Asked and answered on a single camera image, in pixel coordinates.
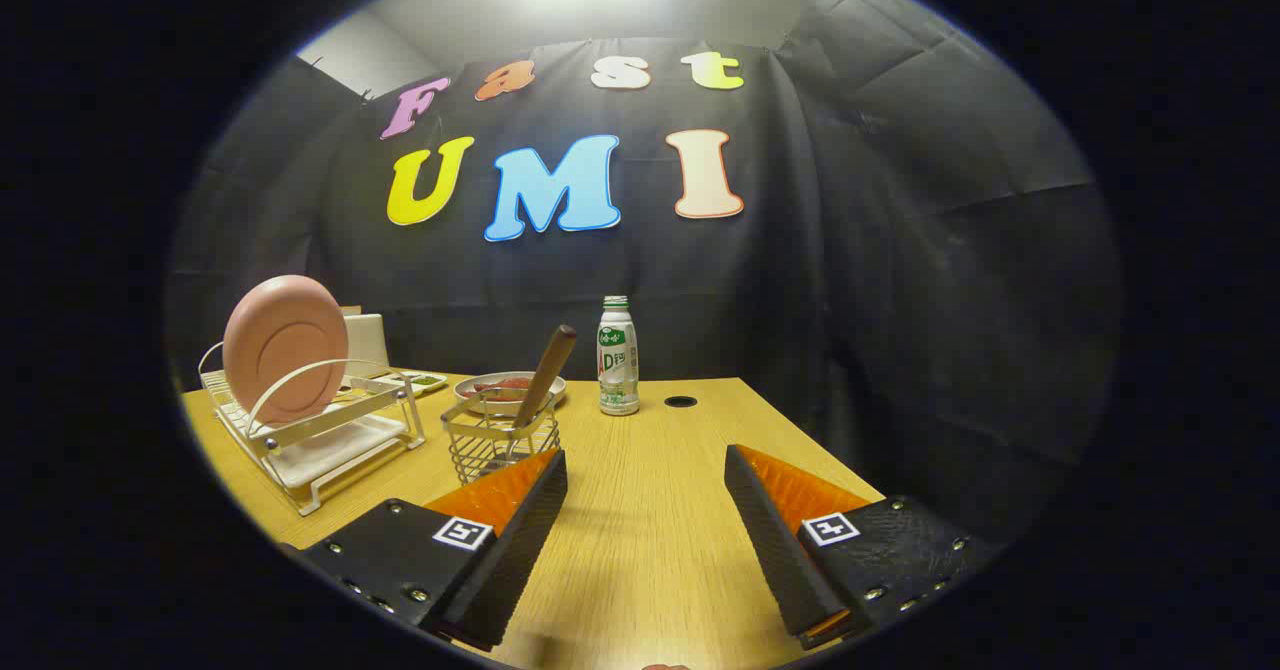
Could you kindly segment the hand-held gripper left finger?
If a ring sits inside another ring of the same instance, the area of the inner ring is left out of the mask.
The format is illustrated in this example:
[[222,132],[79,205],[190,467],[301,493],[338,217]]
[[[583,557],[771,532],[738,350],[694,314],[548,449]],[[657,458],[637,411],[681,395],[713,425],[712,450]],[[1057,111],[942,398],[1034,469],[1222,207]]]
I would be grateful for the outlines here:
[[294,556],[399,623],[489,651],[502,643],[568,489],[559,448],[428,503],[388,498]]

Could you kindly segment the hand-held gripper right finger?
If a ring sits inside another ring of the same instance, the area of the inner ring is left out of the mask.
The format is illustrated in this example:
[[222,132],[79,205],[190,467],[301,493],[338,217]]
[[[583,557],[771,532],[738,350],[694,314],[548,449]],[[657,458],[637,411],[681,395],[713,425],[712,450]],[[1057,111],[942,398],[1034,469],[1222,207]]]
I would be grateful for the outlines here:
[[896,625],[993,557],[991,541],[914,498],[867,500],[744,445],[726,450],[724,486],[804,650]]

